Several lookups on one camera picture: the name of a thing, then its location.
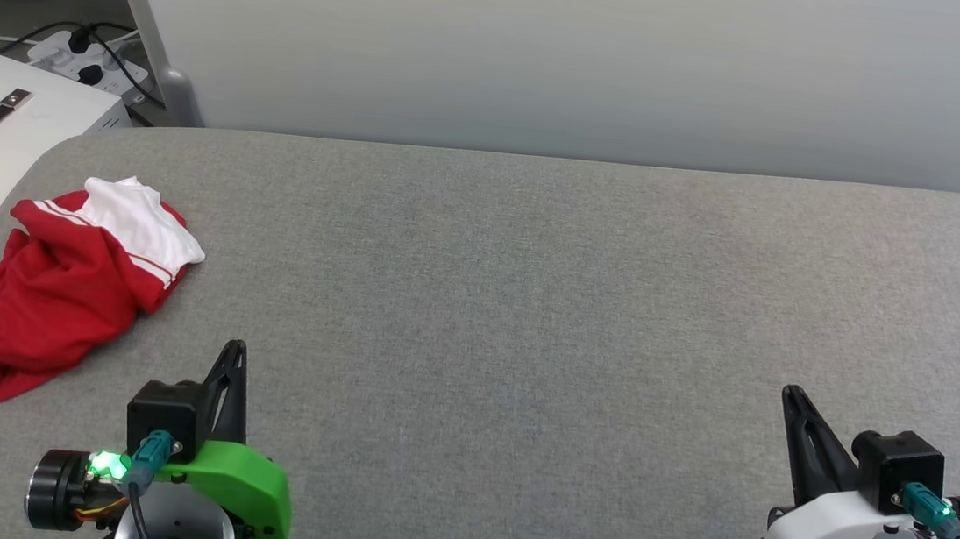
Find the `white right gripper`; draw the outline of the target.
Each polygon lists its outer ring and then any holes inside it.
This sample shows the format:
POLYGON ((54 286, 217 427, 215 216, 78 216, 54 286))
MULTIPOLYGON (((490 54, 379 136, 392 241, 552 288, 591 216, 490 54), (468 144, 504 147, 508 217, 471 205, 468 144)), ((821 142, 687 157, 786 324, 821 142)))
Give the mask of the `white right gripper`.
POLYGON ((858 465, 806 391, 786 385, 781 398, 796 507, 763 539, 917 539, 912 517, 881 514, 855 492, 858 465))

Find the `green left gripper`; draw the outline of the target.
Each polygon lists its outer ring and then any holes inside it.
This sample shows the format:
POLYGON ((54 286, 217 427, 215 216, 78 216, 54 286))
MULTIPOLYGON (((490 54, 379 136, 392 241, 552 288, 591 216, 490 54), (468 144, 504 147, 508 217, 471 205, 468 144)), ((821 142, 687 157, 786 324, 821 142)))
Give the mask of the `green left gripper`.
POLYGON ((191 462, 164 464, 155 478, 189 484, 252 529, 250 539, 288 539, 288 475, 246 445, 248 359, 244 340, 224 345, 203 382, 207 441, 191 462))

